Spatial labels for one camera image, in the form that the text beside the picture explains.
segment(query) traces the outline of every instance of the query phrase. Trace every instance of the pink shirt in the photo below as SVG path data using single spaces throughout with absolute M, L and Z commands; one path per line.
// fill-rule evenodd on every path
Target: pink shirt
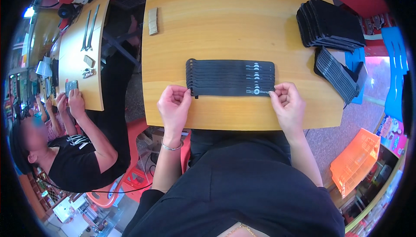
M 49 141 L 53 141 L 56 138 L 59 138 L 59 137 L 62 137 L 62 136 L 65 136 L 66 135 L 65 125 L 64 125 L 64 121 L 61 118 L 61 115 L 59 113 L 52 114 L 52 115 L 55 115 L 56 120 L 58 122 L 58 125 L 61 128 L 61 133 L 58 134 L 58 133 L 56 133 L 56 131 L 54 131 L 52 129 L 52 121 L 49 119 L 47 122 L 45 122 L 45 125 L 46 125 L 46 127 L 48 129 L 48 142 Z

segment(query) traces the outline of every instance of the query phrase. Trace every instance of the stack of black straps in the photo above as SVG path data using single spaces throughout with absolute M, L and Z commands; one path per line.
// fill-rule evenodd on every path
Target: stack of black straps
M 302 3 L 296 19 L 305 47 L 353 52 L 366 45 L 358 17 L 323 0 Z
M 360 62 L 353 72 L 327 49 L 353 53 L 366 45 L 358 17 L 323 0 L 310 0 L 301 4 L 296 19 L 303 45 L 317 47 L 314 72 L 328 80 L 344 102 L 350 104 L 364 86 L 367 69 Z
M 186 85 L 191 95 L 269 96 L 274 91 L 275 65 L 250 60 L 196 60 L 186 62 Z

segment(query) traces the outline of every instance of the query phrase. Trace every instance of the poster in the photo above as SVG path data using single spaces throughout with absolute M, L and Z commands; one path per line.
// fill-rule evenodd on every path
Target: poster
M 397 157 L 403 154 L 406 145 L 407 137 L 403 135 L 403 130 L 402 122 L 385 115 L 376 132 L 377 136 L 381 136 L 381 144 Z

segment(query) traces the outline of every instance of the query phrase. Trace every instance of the orange plastic crate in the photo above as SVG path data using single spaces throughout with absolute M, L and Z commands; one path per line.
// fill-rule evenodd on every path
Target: orange plastic crate
M 370 172 L 379 157 L 380 137 L 361 128 L 331 163 L 332 180 L 346 197 Z

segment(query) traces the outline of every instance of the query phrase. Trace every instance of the yellow wooden table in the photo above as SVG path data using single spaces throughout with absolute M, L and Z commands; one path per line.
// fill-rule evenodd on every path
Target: yellow wooden table
M 308 0 L 146 0 L 142 43 L 143 97 L 149 125 L 162 126 L 156 103 L 169 84 L 186 86 L 195 59 L 271 61 L 276 84 L 294 82 L 307 106 L 304 128 L 339 126 L 343 100 L 313 71 L 314 48 L 302 45 L 296 12 Z M 148 11 L 158 7 L 159 33 Z M 186 128 L 280 130 L 268 97 L 200 96 Z
M 87 110 L 104 110 L 101 94 L 101 38 L 107 6 L 110 0 L 93 0 L 84 5 L 79 17 L 75 20 L 61 38 L 59 49 L 59 91 L 65 92 L 65 81 L 78 80 L 78 87 L 85 101 Z M 88 23 L 86 43 L 91 32 L 92 20 L 97 5 L 100 4 L 92 33 L 92 50 L 81 51 L 85 34 L 85 24 L 88 12 L 91 10 Z M 82 71 L 89 66 L 84 62 L 87 55 L 95 60 L 95 75 L 86 79 L 82 78 Z

